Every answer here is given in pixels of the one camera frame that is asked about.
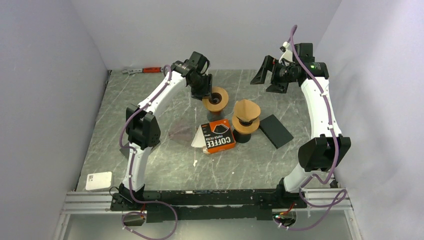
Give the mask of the clear plastic filter bag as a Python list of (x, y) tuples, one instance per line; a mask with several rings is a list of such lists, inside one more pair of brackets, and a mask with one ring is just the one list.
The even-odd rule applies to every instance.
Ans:
[(170, 125), (167, 135), (172, 141), (190, 145), (195, 136), (195, 127), (185, 121), (174, 122)]

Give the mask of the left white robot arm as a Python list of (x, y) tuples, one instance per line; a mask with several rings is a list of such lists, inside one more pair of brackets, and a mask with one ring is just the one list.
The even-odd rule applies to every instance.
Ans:
[(126, 194), (124, 204), (131, 210), (144, 203), (141, 194), (145, 186), (145, 172), (149, 155), (161, 136), (157, 117), (163, 113), (173, 98), (184, 88), (190, 87), (193, 99), (202, 100), (212, 94), (211, 74), (207, 73), (209, 59), (194, 51), (184, 60), (177, 60), (163, 67), (164, 79), (153, 92), (137, 105), (126, 109), (126, 121), (122, 130), (128, 136), (128, 165), (119, 192)]

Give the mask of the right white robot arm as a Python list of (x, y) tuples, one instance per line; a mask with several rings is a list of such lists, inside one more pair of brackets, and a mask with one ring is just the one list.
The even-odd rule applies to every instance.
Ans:
[(269, 93), (285, 94), (290, 83), (297, 83), (304, 95), (311, 125), (311, 137), (298, 150), (298, 164), (283, 178), (284, 189), (275, 194), (276, 203), (287, 208), (295, 201), (295, 194), (312, 176), (327, 172), (330, 176), (351, 147), (336, 121), (329, 91), (329, 72), (324, 62), (313, 56), (312, 43), (291, 46), (287, 41), (280, 47), (282, 55), (276, 59), (265, 56), (252, 85), (264, 84), (271, 72)]

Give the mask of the brown paper coffee filter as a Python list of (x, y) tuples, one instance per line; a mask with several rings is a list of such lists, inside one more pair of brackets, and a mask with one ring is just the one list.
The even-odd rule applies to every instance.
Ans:
[(234, 115), (242, 122), (252, 122), (261, 114), (261, 108), (255, 102), (242, 99), (234, 105)]

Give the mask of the blue ribbed glass dripper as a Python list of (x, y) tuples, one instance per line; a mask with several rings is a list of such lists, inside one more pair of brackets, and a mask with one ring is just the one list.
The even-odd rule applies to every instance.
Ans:
[(251, 125), (253, 124), (253, 122), (254, 122), (254, 121), (255, 121), (254, 119), (252, 119), (252, 120), (250, 120), (250, 121), (243, 121), (243, 120), (239, 119), (239, 123), (240, 123), (242, 126), (245, 126), (245, 127), (247, 127), (247, 126), (251, 126)]

